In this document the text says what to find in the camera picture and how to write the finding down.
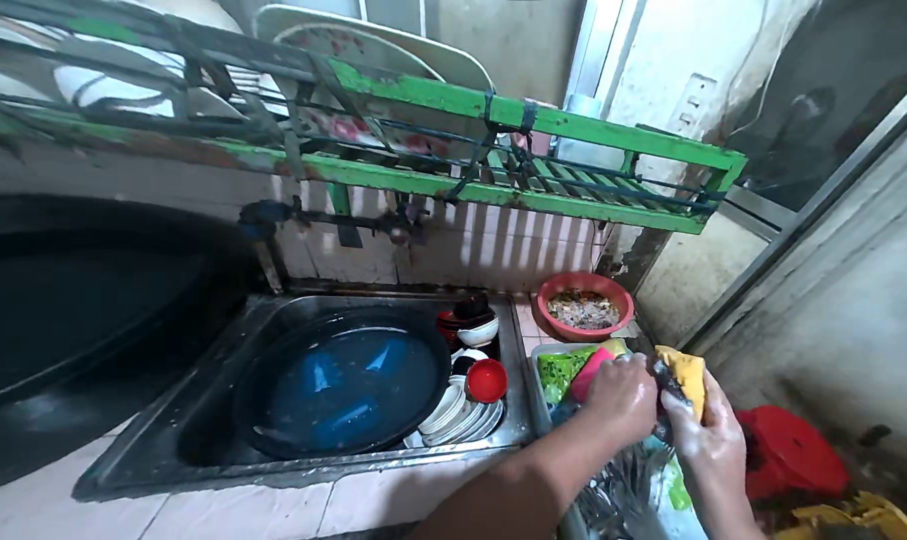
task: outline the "tiled countertop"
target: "tiled countertop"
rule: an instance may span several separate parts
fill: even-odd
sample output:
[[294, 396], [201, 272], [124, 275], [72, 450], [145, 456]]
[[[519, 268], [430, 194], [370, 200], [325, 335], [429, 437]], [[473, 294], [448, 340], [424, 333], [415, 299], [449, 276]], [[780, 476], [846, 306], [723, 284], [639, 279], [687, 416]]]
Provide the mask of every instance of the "tiled countertop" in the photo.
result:
[[0, 540], [294, 540], [422, 520], [489, 466], [474, 459], [364, 472], [300, 489], [219, 491], [77, 502], [77, 478], [123, 426], [0, 487]]

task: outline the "tiled wall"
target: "tiled wall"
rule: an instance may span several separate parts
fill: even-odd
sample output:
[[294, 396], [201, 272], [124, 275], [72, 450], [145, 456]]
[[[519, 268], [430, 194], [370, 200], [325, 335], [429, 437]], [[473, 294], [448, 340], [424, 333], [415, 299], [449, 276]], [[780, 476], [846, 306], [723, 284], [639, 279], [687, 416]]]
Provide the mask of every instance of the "tiled wall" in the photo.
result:
[[[24, 145], [19, 158], [0, 148], [0, 193], [52, 193], [125, 199], [234, 221], [243, 205], [303, 198], [309, 210], [333, 209], [323, 182], [246, 173], [164, 159]], [[424, 245], [394, 246], [360, 230], [364, 249], [340, 246], [329, 224], [286, 223], [278, 234], [293, 277], [377, 284], [437, 284], [535, 290], [548, 276], [594, 267], [610, 227], [535, 212], [416, 201], [430, 211]], [[383, 191], [351, 188], [354, 215], [375, 217], [392, 205]]]

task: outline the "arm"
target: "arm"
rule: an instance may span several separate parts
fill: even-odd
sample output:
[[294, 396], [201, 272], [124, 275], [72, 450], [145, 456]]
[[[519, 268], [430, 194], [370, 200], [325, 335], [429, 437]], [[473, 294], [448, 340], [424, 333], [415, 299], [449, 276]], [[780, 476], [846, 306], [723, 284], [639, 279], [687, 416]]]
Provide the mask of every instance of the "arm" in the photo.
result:
[[453, 493], [410, 539], [550, 538], [591, 477], [651, 434], [657, 387], [646, 360], [604, 362], [579, 412]]
[[763, 540], [746, 491], [747, 443], [724, 390], [708, 371], [703, 424], [694, 410], [664, 391], [660, 401], [670, 417], [684, 484], [697, 517], [711, 540]]

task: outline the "red bowl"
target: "red bowl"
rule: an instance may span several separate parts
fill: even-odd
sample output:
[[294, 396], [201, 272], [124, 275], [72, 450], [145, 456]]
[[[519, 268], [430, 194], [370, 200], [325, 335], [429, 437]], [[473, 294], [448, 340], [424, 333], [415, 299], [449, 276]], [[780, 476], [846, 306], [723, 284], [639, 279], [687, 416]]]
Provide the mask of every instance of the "red bowl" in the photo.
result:
[[[616, 307], [620, 320], [616, 321], [615, 325], [598, 329], [582, 329], [561, 323], [547, 311], [547, 302], [567, 289], [589, 290], [603, 296]], [[551, 277], [541, 285], [540, 291], [537, 292], [537, 311], [543, 316], [543, 320], [563, 338], [570, 341], [589, 342], [604, 341], [610, 338], [612, 333], [628, 325], [633, 319], [634, 306], [633, 298], [630, 297], [627, 289], [621, 287], [610, 277], [590, 272], [565, 272]]]
[[467, 371], [467, 391], [483, 404], [494, 403], [508, 393], [508, 370], [493, 358], [474, 362]]

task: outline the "pink bowl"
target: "pink bowl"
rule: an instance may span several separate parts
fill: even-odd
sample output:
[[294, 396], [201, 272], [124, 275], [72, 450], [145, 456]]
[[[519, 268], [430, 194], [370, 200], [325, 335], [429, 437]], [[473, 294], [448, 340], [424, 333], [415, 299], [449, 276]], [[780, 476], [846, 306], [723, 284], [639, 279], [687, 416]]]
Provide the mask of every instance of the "pink bowl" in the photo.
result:
[[[547, 311], [547, 301], [567, 289], [589, 290], [602, 295], [616, 307], [620, 320], [615, 325], [598, 329], [581, 329], [561, 323]], [[570, 341], [604, 341], [610, 338], [611, 333], [620, 330], [633, 319], [633, 298], [627, 289], [610, 277], [590, 272], [565, 272], [551, 277], [540, 286], [540, 291], [537, 292], [537, 310], [557, 334]]]

